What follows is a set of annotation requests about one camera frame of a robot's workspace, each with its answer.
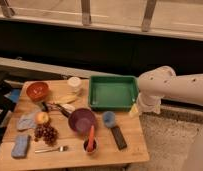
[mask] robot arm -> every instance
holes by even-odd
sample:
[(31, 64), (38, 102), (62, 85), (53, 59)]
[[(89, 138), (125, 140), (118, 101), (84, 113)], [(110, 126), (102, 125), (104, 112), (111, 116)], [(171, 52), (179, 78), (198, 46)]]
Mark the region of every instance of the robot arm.
[(140, 112), (160, 113), (161, 99), (203, 106), (203, 74), (176, 76), (169, 66), (139, 76), (137, 106)]

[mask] red bowl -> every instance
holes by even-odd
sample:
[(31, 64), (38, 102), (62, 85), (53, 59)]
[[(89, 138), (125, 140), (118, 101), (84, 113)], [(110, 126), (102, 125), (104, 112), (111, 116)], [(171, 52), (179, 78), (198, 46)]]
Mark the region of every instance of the red bowl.
[(49, 87), (45, 82), (35, 82), (28, 86), (26, 94), (28, 97), (34, 101), (38, 102), (44, 100), (48, 95)]

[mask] cup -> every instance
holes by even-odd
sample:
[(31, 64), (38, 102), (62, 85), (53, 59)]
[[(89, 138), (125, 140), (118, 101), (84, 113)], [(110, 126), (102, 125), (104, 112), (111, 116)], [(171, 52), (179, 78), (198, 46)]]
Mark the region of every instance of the cup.
[(83, 144), (83, 148), (85, 150), (85, 152), (88, 154), (88, 155), (92, 155), (95, 153), (95, 151), (97, 150), (97, 143), (96, 143), (96, 140), (94, 139), (93, 141), (93, 151), (87, 151), (87, 144), (88, 144), (88, 139), (84, 141), (84, 144)]
[(81, 79), (79, 77), (70, 77), (67, 81), (73, 93), (78, 94), (81, 90)]

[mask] paper cup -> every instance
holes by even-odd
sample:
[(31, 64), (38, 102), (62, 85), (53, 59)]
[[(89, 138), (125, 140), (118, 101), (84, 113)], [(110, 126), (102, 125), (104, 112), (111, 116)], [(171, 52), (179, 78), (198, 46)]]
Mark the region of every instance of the paper cup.
[(81, 90), (81, 79), (79, 77), (71, 77), (67, 81), (73, 93), (79, 93)]

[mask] green tray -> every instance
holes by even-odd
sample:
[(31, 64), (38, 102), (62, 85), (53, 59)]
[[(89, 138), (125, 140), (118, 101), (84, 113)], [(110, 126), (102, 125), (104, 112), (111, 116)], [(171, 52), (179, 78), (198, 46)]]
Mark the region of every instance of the green tray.
[(93, 110), (130, 110), (138, 95), (134, 76), (91, 76), (88, 104)]

